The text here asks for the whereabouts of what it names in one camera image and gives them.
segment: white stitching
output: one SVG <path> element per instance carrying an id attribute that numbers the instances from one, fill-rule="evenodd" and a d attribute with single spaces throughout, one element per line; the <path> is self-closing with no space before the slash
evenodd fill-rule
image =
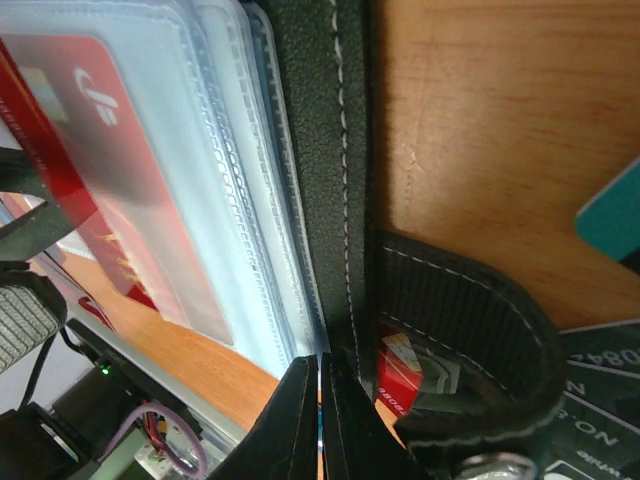
<path id="1" fill-rule="evenodd" d="M 428 260 L 423 260 L 422 258 L 414 257 L 413 255 L 408 255 L 408 254 L 406 254 L 404 252 L 400 252 L 398 250 L 394 250 L 393 248 L 383 247 L 383 249 L 386 250 L 387 252 L 391 252 L 391 253 L 395 253 L 397 255 L 400 255 L 401 257 L 410 258 L 415 262 L 429 265 L 430 267 L 436 268 L 438 270 L 444 270 L 445 272 L 447 272 L 447 273 L 449 273 L 451 275 L 454 275 L 456 277 L 462 277 L 462 278 L 464 278 L 465 280 L 468 280 L 471 283 L 475 283 L 476 285 L 479 285 L 482 288 L 484 288 L 486 290 L 489 290 L 491 293 L 493 293 L 497 297 L 500 297 L 509 306 L 509 308 L 511 308 L 511 310 L 520 318 L 520 320 L 522 320 L 522 323 L 524 323 L 524 325 L 531 332 L 531 335 L 533 336 L 533 339 L 535 340 L 536 344 L 538 345 L 538 348 L 540 348 L 542 350 L 542 342 L 540 341 L 540 338 L 538 338 L 538 335 L 536 335 L 535 330 L 533 329 L 531 324 L 527 321 L 527 319 L 522 314 L 522 312 L 520 312 L 520 310 L 518 310 L 518 307 L 516 307 L 513 304 L 513 302 L 511 300 L 509 300 L 508 298 L 506 298 L 504 295 L 502 295 L 501 293 L 496 292 L 495 290 L 493 290 L 489 285 L 487 285 L 485 283 L 482 283 L 481 281 L 476 280 L 475 278 L 468 277 L 464 273 L 456 272 L 455 270 L 451 270 L 451 269 L 449 269 L 447 267 L 443 267 L 442 265 L 438 265 L 436 263 L 429 262 Z"/>
<path id="2" fill-rule="evenodd" d="M 351 297 L 351 271 L 349 267 L 349 172 L 347 169 L 347 117 L 344 109 L 344 78 L 342 66 L 344 58 L 342 57 L 342 45 L 340 44 L 340 32 L 338 30 L 338 6 L 336 0 L 329 0 L 333 7 L 331 14 L 331 27 L 334 33 L 334 49 L 336 52 L 336 61 L 338 64 L 338 104 L 340 105 L 340 124 L 342 125 L 342 213 L 344 221 L 342 228 L 344 230 L 344 279 L 347 288 L 347 302 L 349 304 L 349 319 L 351 320 L 351 330 L 353 331 L 353 341 L 356 350 L 356 374 L 361 379 L 360 372 L 360 346 L 358 345 L 358 336 L 356 335 L 356 323 L 353 315 L 353 299 Z"/>
<path id="3" fill-rule="evenodd" d="M 434 337 L 432 337 L 431 335 L 418 330 L 415 327 L 412 327 L 411 325 L 409 325 L 406 322 L 403 322 L 402 320 L 400 320 L 399 318 L 394 317 L 393 315 L 390 315 L 387 312 L 380 312 L 382 315 L 389 317 L 391 320 L 394 320 L 398 323 L 401 323 L 402 325 L 404 325 L 405 327 L 407 327 L 408 329 L 419 333 L 420 335 L 424 335 L 425 337 L 427 337 L 429 340 L 431 340 L 434 343 L 437 343 L 438 345 L 440 345 L 443 348 L 446 348 L 447 350 L 455 353 L 457 356 L 464 358 L 466 361 L 468 361 L 469 363 L 471 363 L 474 367 L 476 367 L 478 370 L 480 370 L 482 373 L 484 373 L 487 377 L 491 378 L 492 380 L 494 380 L 495 382 L 497 382 L 497 384 L 500 386 L 500 388 L 502 388 L 505 392 L 507 392 L 509 394 L 509 396 L 511 397 L 511 399 L 513 398 L 513 395 L 511 394 L 511 392 L 509 391 L 509 389 L 507 387 L 505 387 L 502 382 L 500 380 L 498 380 L 496 377 L 494 377 L 492 374 L 490 374 L 487 370 L 484 369 L 484 367 L 482 365 L 480 365 L 478 362 L 476 362 L 475 360 L 472 360 L 471 358 L 469 358 L 468 356 L 466 356 L 464 353 L 460 353 L 460 352 L 456 352 L 453 348 L 451 348 L 449 345 L 445 345 L 444 343 L 442 343 L 440 340 L 436 340 Z"/>

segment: wallet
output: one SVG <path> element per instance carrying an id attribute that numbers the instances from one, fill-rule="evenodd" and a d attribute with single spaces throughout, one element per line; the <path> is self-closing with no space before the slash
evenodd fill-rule
<path id="1" fill-rule="evenodd" d="M 375 226 L 375 9 L 373 0 L 0 6 L 3 42 L 49 102 L 48 118 L 57 115 L 82 184 L 157 290 L 153 303 L 282 377 L 210 478 L 316 478 L 318 386 L 325 478 L 535 479 L 550 461 L 565 362 L 544 312 L 495 269 Z M 47 59 L 87 51 L 111 80 L 83 70 L 82 95 L 59 86 L 41 99 L 38 88 L 64 83 Z M 120 92 L 112 102 L 98 96 L 107 87 Z M 117 148 L 105 124 L 128 126 Z M 406 334 L 417 364 L 438 357 L 462 372 L 449 397 L 424 395 L 396 422 L 403 447 L 373 408 L 380 324 Z"/>

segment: card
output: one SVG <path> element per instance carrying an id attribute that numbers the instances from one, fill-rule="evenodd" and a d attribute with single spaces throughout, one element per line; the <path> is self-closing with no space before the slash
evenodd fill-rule
<path id="1" fill-rule="evenodd" d="M 640 428 L 640 374 L 569 360 L 567 391 Z"/>
<path id="2" fill-rule="evenodd" d="M 569 360 L 640 374 L 640 319 L 560 333 Z"/>
<path id="3" fill-rule="evenodd" d="M 640 158 L 582 207 L 576 231 L 589 245 L 640 274 Z"/>
<path id="4" fill-rule="evenodd" d="M 640 428 L 571 392 L 556 419 L 545 480 L 640 480 Z"/>

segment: black leather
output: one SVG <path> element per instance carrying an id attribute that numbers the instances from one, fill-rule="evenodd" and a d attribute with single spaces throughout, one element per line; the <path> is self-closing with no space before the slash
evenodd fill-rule
<path id="1" fill-rule="evenodd" d="M 333 352 L 369 397 L 376 325 L 365 244 L 371 152 L 368 8 L 363 0 L 259 0 L 271 20 L 309 249 Z"/>
<path id="2" fill-rule="evenodd" d="M 527 292 L 469 258 L 382 233 L 377 311 L 430 349 L 473 372 L 492 400 L 480 411 L 412 409 L 395 429 L 432 472 L 504 451 L 547 464 L 551 421 L 562 403 L 564 355 L 556 330 Z"/>
<path id="3" fill-rule="evenodd" d="M 296 358 L 244 440 L 208 480 L 310 480 L 318 472 L 318 361 Z"/>
<path id="4" fill-rule="evenodd" d="M 391 436 L 341 358 L 322 358 L 324 474 L 327 480 L 430 478 Z"/>
<path id="5" fill-rule="evenodd" d="M 397 422 L 414 458 L 430 470 L 449 473 L 466 457 L 497 450 L 522 453 L 543 465 L 548 425 L 564 381 L 563 356 L 543 312 L 523 289 L 489 267 L 370 228 L 374 115 L 368 52 L 375 52 L 368 2 L 258 3 L 273 25 L 333 356 L 344 354 L 373 398 L 375 325 L 382 320 L 408 333 L 416 350 L 432 349 L 461 362 L 492 391 L 495 398 L 481 411 L 414 409 Z M 330 387 L 324 380 L 323 386 Z M 346 398 L 351 388 L 345 383 L 333 391 Z M 351 400 L 344 401 L 342 409 L 357 415 L 350 410 Z M 325 413 L 325 425 L 337 421 L 339 413 Z M 354 432 L 364 432 L 361 440 Z M 339 442 L 336 448 L 344 453 L 348 444 L 362 443 L 367 435 L 382 432 L 354 427 L 349 439 L 326 442 Z"/>

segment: red credit card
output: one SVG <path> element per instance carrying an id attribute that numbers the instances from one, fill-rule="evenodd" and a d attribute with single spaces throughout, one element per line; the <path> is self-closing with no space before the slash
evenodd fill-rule
<path id="1" fill-rule="evenodd" d="M 62 178 L 77 172 L 76 185 L 89 192 L 87 199 L 99 209 L 100 214 L 78 230 L 111 281 L 130 297 L 155 304 L 167 320 L 185 326 L 191 317 L 217 312 L 107 48 L 90 36 L 4 35 L 3 40 L 68 155 L 66 163 L 43 157 L 46 167 L 62 172 Z M 153 79 L 148 88 L 153 88 Z M 57 195 L 59 177 L 48 180 Z M 73 220 L 86 209 L 76 202 L 61 204 Z M 214 335 L 233 341 L 223 322 L 216 323 Z"/>

